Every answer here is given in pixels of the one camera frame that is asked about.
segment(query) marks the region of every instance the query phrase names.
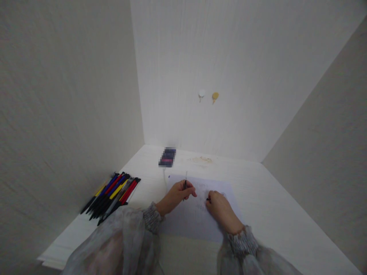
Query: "black pen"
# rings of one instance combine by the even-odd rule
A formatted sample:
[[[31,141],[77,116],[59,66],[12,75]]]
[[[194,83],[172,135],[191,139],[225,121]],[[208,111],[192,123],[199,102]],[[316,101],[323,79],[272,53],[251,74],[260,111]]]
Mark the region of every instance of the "black pen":
[[[183,184],[183,189],[186,190],[186,182],[187,182],[187,171],[186,171],[186,178],[185,178],[185,183]]]

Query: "paper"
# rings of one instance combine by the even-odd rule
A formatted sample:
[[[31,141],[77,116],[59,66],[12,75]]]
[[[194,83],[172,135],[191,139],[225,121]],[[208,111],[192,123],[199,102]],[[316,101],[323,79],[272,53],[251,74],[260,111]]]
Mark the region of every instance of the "paper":
[[[167,183],[167,191],[185,176],[170,175]],[[206,199],[210,190],[222,193],[232,206],[234,213],[242,221],[241,211],[234,197],[229,183],[200,178],[187,177],[196,188],[197,197],[190,196],[188,200],[181,202],[162,223],[161,233],[182,236],[191,239],[203,239],[213,242],[222,242],[223,232],[215,219],[206,209]]]

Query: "white desk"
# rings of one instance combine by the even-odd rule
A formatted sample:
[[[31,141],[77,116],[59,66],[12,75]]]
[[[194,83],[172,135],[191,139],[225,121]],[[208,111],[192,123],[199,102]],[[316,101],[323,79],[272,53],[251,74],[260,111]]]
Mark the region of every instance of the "white desk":
[[[163,170],[158,167],[163,149],[144,145],[123,167],[141,178],[129,206],[145,208],[165,195]],[[186,171],[189,176],[231,183],[255,237],[303,274],[361,274],[262,164],[177,150],[173,168],[166,169],[166,180],[170,174]],[[76,217],[38,258],[44,266],[64,268],[69,255],[97,226],[97,220],[88,219],[88,215]],[[160,263],[166,275],[216,274],[221,244],[161,235],[161,245]]]

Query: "sheer sleeve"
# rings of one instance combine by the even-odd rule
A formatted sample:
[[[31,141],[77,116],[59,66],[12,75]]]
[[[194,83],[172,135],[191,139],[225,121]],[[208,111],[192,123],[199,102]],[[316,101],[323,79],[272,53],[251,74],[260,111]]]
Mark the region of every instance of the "sheer sleeve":
[[[118,208],[71,254],[62,275],[151,274],[161,222],[154,203],[144,211]]]
[[[219,256],[219,271],[222,275],[301,274],[274,250],[259,245],[249,226],[237,235],[227,234]]]

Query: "hand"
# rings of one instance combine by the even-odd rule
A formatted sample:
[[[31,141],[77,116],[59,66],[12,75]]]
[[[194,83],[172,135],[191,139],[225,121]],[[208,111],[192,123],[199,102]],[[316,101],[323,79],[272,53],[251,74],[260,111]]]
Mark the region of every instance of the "hand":
[[[197,197],[195,193],[195,187],[191,182],[186,181],[186,189],[184,190],[185,180],[175,183],[172,188],[168,191],[167,195],[156,204],[157,211],[161,216],[170,213],[175,209],[180,202],[185,199],[187,200],[190,195]]]
[[[224,230],[233,235],[240,233],[244,225],[233,212],[227,199],[217,191],[210,191],[208,199],[206,207]]]

